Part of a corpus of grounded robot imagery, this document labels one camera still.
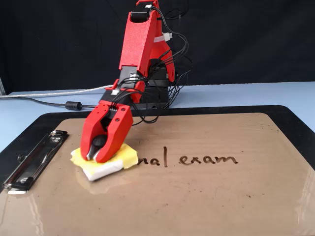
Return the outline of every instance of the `light blue table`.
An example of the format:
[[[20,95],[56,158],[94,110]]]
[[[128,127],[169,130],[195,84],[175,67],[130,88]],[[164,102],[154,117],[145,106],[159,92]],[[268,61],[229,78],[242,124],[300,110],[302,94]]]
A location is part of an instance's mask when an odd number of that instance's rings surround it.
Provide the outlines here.
[[[15,92],[12,94],[44,92],[50,91]],[[81,95],[40,97],[36,99],[55,103],[78,101],[82,102],[83,105],[96,105],[103,92],[104,90],[101,89]],[[315,131],[315,82],[186,86],[181,90],[171,107],[250,105],[286,106],[309,128]],[[40,115],[51,112],[67,112],[67,110],[40,105],[31,101],[0,100],[0,151]]]

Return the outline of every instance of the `brown board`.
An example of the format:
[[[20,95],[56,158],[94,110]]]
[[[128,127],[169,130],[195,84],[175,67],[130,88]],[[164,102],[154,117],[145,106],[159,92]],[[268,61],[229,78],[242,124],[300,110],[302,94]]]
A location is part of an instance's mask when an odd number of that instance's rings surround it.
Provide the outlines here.
[[[26,195],[1,192],[1,236],[315,235],[315,172],[265,114],[134,126],[146,160],[96,182],[70,161],[83,122],[58,126],[69,138]]]

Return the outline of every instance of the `black clipboard frame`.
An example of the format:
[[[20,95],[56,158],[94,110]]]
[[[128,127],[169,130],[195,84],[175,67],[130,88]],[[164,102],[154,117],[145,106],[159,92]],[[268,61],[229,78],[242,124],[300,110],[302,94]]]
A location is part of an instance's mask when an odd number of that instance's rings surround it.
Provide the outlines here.
[[[19,154],[27,155],[48,132],[55,130],[62,121],[71,118],[86,118],[89,113],[64,112],[41,115],[0,153],[0,182],[4,182],[19,165],[17,160]],[[315,132],[285,106],[200,107],[140,111],[142,116],[156,116],[158,113],[161,116],[264,113],[315,169]]]

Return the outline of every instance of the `white cable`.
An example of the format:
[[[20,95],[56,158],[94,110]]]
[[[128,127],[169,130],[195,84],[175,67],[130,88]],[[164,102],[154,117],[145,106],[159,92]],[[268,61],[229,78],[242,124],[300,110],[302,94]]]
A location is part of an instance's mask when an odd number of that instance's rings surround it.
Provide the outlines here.
[[[90,92],[98,89],[104,89],[107,87],[112,87],[113,85],[106,85],[98,88],[90,88],[90,89],[84,89],[79,91],[72,91],[72,92],[52,92],[52,93],[39,93],[39,94],[19,94],[19,95],[2,95],[0,98],[10,98],[10,97],[38,97],[38,96],[61,96],[61,95],[75,95],[78,93],[83,92]]]

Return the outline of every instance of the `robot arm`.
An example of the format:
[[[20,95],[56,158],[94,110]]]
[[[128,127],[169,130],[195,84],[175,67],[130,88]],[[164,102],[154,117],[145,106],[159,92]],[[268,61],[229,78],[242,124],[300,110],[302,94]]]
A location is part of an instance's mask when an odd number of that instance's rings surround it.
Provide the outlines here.
[[[147,5],[158,8],[158,1],[139,0],[136,9],[129,13],[120,77],[111,88],[106,88],[99,104],[84,122],[80,148],[86,160],[104,163],[120,149],[133,123],[130,106],[139,103],[147,82],[137,78],[148,78],[150,60],[172,57],[165,41],[154,42],[156,37],[162,36],[160,15]],[[173,82],[174,63],[167,63],[166,72]]]

